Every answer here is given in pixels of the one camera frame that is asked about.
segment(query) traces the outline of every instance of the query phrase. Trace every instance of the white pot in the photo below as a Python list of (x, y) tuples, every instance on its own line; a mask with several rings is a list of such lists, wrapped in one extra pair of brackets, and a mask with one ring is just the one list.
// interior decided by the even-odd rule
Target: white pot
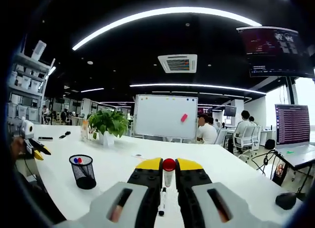
[(99, 141), (104, 146), (104, 148), (109, 148), (114, 146), (115, 136), (110, 134), (108, 131), (105, 131), (104, 135), (101, 132), (98, 132)]

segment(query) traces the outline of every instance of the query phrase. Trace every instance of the red cap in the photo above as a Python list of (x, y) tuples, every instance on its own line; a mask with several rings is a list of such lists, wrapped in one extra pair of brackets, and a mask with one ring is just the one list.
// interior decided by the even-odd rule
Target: red cap
[(173, 159), (168, 158), (168, 159), (165, 159), (163, 161), (163, 169), (164, 170), (173, 171), (173, 170), (175, 170), (175, 167), (176, 167), (176, 162)]

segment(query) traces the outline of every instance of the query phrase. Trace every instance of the phone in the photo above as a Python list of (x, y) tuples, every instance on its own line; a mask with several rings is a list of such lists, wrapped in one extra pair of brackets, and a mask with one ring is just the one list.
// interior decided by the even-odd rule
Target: phone
[(38, 140), (40, 141), (53, 141), (52, 137), (38, 137)]

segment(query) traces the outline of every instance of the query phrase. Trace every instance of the potted plant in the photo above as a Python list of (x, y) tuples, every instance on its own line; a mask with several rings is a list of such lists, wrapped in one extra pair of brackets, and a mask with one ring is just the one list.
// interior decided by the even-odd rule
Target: potted plant
[(99, 135), (101, 144), (109, 147), (114, 144), (114, 137), (119, 138), (128, 129), (128, 120), (122, 113), (100, 110), (88, 118), (89, 126), (94, 129), (93, 138)]

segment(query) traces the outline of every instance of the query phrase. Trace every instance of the air conditioner vent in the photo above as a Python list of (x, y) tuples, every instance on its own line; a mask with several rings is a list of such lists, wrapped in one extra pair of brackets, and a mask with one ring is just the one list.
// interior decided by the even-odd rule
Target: air conditioner vent
[(165, 73), (196, 73), (197, 71), (196, 54), (166, 55), (157, 58)]

